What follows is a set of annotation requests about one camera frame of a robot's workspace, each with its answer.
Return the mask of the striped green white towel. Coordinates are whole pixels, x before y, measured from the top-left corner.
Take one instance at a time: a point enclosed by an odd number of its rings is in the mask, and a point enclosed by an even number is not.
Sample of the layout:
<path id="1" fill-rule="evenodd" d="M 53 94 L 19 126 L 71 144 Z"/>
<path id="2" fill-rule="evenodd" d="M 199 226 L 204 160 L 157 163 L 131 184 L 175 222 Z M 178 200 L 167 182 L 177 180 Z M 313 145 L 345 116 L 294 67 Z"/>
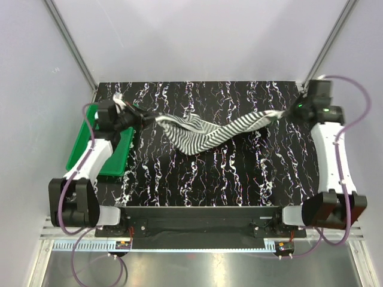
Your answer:
<path id="1" fill-rule="evenodd" d="M 196 114 L 185 118 L 161 114 L 156 123 L 173 146 L 186 155 L 195 155 L 215 148 L 241 133 L 253 132 L 281 119 L 285 111 L 267 110 L 247 113 L 220 126 L 203 120 Z"/>

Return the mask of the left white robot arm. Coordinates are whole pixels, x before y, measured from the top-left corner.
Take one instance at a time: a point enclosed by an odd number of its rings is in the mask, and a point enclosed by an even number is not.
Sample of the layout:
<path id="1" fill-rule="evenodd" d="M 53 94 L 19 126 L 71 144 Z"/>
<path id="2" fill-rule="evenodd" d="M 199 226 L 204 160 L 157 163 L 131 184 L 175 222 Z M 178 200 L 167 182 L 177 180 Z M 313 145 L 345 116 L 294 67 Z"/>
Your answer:
<path id="1" fill-rule="evenodd" d="M 82 108 L 90 133 L 84 152 L 64 176 L 53 178 L 48 184 L 51 223 L 67 235 L 98 224 L 108 225 L 113 235 L 121 237 L 129 231 L 129 222 L 120 216 L 119 208 L 100 206 L 95 181 L 105 163 L 129 145 L 122 133 L 148 126 L 158 114 L 121 100 L 97 103 L 92 119 L 89 109 L 89 105 Z"/>

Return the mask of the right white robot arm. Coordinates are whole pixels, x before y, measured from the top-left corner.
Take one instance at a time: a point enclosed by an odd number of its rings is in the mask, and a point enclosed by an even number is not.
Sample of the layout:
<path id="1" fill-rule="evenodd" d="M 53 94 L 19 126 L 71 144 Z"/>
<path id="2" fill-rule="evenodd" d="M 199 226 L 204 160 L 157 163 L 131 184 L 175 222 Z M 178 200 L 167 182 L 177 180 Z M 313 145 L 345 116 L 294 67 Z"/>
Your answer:
<path id="1" fill-rule="evenodd" d="M 319 168 L 318 193 L 300 206 L 285 207 L 272 221 L 273 233 L 285 237 L 293 226 L 349 231 L 367 207 L 366 196 L 357 194 L 349 172 L 345 132 L 359 123 L 347 124 L 344 111 L 332 105 L 333 76 L 309 80 L 307 90 L 288 110 L 292 123 L 307 123 L 314 141 Z"/>

